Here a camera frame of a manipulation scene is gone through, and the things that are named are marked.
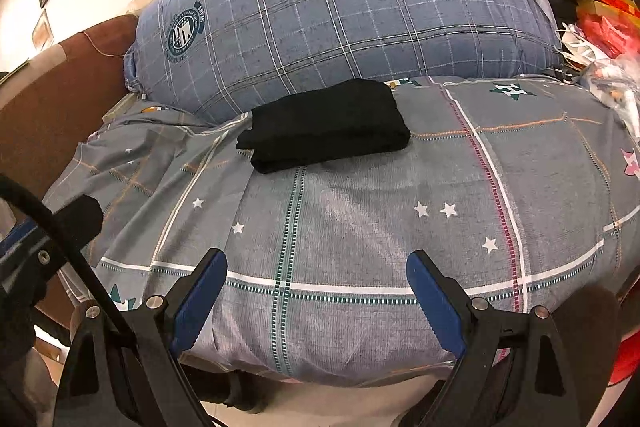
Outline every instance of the cord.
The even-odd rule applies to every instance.
[[[76,271],[80,279],[82,279],[82,282],[94,296],[100,308],[107,313],[107,316],[111,319],[111,322],[113,322],[113,325],[120,334],[126,337],[129,342],[133,343],[135,336],[129,324],[127,324],[127,321],[122,317],[122,314],[116,308],[116,305],[82,254],[68,239],[51,211],[36,198],[36,196],[31,194],[30,191],[4,176],[4,174],[0,174],[0,198],[12,204],[26,216],[31,217],[36,225],[41,227],[41,229],[58,244],[66,260]]]
[[[94,50],[96,50],[100,55],[103,55],[104,57],[117,57],[117,58],[122,58],[122,57],[126,57],[126,56],[127,56],[127,54],[124,54],[124,55],[110,55],[110,54],[108,54],[108,53],[104,53],[104,52],[102,52],[102,51],[100,51],[100,50],[98,49],[98,46],[96,46],[96,45],[94,44],[94,42],[91,40],[91,37],[89,36],[89,34],[88,34],[87,32],[80,32],[80,33],[82,33],[82,34],[83,34],[87,39],[89,39],[89,42],[91,42],[91,45],[94,47]]]
[[[211,423],[213,424],[214,427],[228,427],[226,423],[220,421],[219,419],[213,417],[212,415],[209,415],[209,418],[211,418]]]

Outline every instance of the brown wooden headboard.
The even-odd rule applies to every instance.
[[[124,55],[137,24],[125,15],[86,32],[103,53]],[[122,58],[100,54],[83,33],[44,51],[0,85],[0,172],[43,198],[126,93]],[[57,277],[38,307],[68,327],[73,306]]]

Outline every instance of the red bag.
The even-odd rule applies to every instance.
[[[635,25],[619,18],[580,13],[578,26],[587,40],[595,44],[610,58],[623,53],[640,54],[640,32]]]

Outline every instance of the floor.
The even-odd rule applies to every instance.
[[[247,414],[204,403],[228,427],[390,427],[394,419],[429,392],[436,377],[370,389],[340,389],[315,384],[273,383],[267,408]]]

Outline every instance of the plaid bedding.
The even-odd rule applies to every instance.
[[[354,77],[510,77],[555,64],[548,0],[157,0],[129,89],[211,124]]]
[[[406,281],[425,249],[499,309],[555,309],[640,264],[638,147],[588,91],[541,76],[391,84],[401,151],[258,174],[221,126],[139,103],[103,126],[46,197],[100,202],[84,249],[121,309],[164,294],[210,247],[228,274],[190,355],[331,385],[433,371],[443,351]],[[88,292],[63,269],[71,296]]]

